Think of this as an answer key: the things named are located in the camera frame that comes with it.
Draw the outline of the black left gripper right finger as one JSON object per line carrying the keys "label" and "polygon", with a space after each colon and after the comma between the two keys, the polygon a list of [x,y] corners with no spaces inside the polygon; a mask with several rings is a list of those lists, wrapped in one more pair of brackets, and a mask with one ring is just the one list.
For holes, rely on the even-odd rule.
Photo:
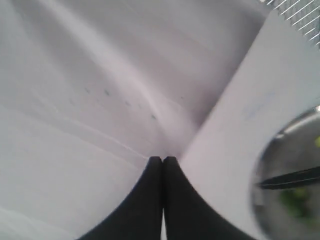
{"label": "black left gripper right finger", "polygon": [[162,165],[163,208],[168,240],[251,240],[214,211],[197,193],[177,159]]}

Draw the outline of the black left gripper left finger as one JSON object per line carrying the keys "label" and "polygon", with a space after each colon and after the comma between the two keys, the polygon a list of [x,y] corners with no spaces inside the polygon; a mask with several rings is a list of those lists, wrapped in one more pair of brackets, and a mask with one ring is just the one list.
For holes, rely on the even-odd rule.
{"label": "black left gripper left finger", "polygon": [[138,182],[123,202],[81,240],[159,240],[163,196],[160,157],[152,156]]}

